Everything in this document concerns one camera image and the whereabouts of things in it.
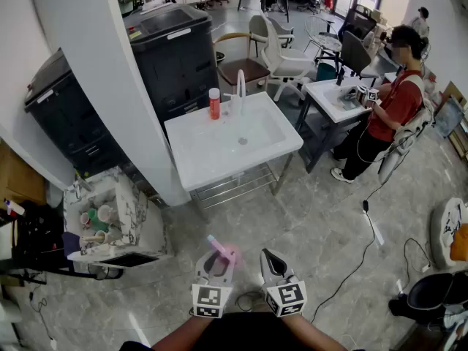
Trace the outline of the small white table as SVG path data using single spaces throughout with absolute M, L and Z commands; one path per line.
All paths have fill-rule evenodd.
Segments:
M 321 156 L 337 143 L 338 137 L 354 124 L 362 121 L 371 110 L 360 104 L 346 109 L 342 96 L 362 82 L 347 78 L 343 85 L 335 80 L 308 83 L 303 87 L 306 98 L 301 108 L 295 129 L 303 139 L 299 149 L 306 172 L 310 173 Z

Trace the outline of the pink translucent plastic container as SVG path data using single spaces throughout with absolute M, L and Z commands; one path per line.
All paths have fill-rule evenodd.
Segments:
M 234 268 L 238 268 L 241 263 L 241 250 L 233 244 L 222 244 L 213 235 L 208 235 L 209 244 L 218 251 L 224 259 L 233 263 Z

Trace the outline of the wooden cabinet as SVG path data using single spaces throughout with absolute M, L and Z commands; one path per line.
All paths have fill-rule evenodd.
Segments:
M 17 204 L 30 201 L 37 205 L 45 205 L 46 186 L 44 177 L 1 140 L 0 209 L 7 210 L 4 199 Z

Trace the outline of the green cup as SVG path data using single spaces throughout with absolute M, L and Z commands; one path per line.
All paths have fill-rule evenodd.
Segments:
M 90 219 L 90 225 L 95 231 L 103 231 L 105 233 L 108 231 L 109 225 L 99 220 L 97 209 L 90 208 L 87 214 Z

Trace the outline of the red bottle with white cap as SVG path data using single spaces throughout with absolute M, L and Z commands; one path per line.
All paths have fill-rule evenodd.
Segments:
M 218 120 L 220 117 L 220 90 L 210 88 L 209 96 L 209 116 L 212 120 Z

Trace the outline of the purple cloth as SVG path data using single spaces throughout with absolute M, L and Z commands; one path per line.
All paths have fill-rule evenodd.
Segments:
M 64 232 L 62 234 L 62 241 L 64 245 L 64 254 L 66 257 L 74 252 L 80 251 L 80 236 L 71 232 Z

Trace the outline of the white faucet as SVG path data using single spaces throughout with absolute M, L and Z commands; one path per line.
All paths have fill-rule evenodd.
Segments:
M 237 113 L 239 116 L 244 114 L 244 103 L 246 99 L 246 82 L 244 71 L 240 69 L 237 74 L 237 84 L 235 87 L 234 94 L 226 94 L 226 97 L 230 98 L 230 107 L 232 110 L 232 114 L 234 115 Z

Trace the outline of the person's left forearm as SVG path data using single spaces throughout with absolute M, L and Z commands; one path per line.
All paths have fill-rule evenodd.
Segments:
M 213 320 L 210 317 L 192 316 L 154 344 L 151 349 L 154 351 L 190 351 Z

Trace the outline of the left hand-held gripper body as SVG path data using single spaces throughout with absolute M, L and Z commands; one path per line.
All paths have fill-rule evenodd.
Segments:
M 233 291 L 233 273 L 213 275 L 198 271 L 192 284 L 192 311 L 196 317 L 219 319 Z

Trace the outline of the white cushion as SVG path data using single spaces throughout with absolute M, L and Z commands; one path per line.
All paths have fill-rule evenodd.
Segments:
M 443 200 L 431 215 L 429 228 L 430 247 L 434 264 L 440 270 L 461 266 L 450 258 L 454 234 L 463 224 L 468 224 L 468 208 L 458 197 Z

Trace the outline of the dark grey chair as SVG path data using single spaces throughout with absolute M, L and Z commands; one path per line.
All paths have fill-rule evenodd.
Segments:
M 371 86 L 380 77 L 374 68 L 370 67 L 371 57 L 367 53 L 363 43 L 348 31 L 344 32 L 339 62 L 341 63 L 341 67 L 349 68 L 354 76 L 358 76 L 360 79 L 373 79 Z

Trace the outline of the black office chair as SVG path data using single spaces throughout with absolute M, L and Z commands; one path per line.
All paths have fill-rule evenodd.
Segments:
M 350 9 L 344 19 L 343 25 L 338 31 L 339 41 L 343 42 L 344 32 L 346 31 L 354 34 L 358 39 L 364 40 L 366 35 L 371 32 L 376 25 L 377 22 L 372 17 L 356 9 Z

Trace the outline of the framed picture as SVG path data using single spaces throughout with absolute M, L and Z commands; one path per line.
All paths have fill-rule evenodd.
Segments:
M 463 117 L 463 107 L 454 95 L 450 95 L 448 100 L 435 115 L 435 127 L 441 137 L 447 138 L 461 123 Z

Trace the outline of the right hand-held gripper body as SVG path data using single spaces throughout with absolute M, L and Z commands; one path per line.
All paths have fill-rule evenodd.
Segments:
M 277 317 L 300 314 L 306 305 L 306 285 L 297 277 L 263 288 L 265 302 Z

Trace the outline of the white sink table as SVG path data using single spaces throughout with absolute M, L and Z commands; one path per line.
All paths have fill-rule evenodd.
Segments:
M 219 119 L 207 108 L 165 122 L 182 187 L 201 211 L 265 186 L 280 177 L 271 162 L 294 154 L 303 139 L 265 92 L 221 104 Z

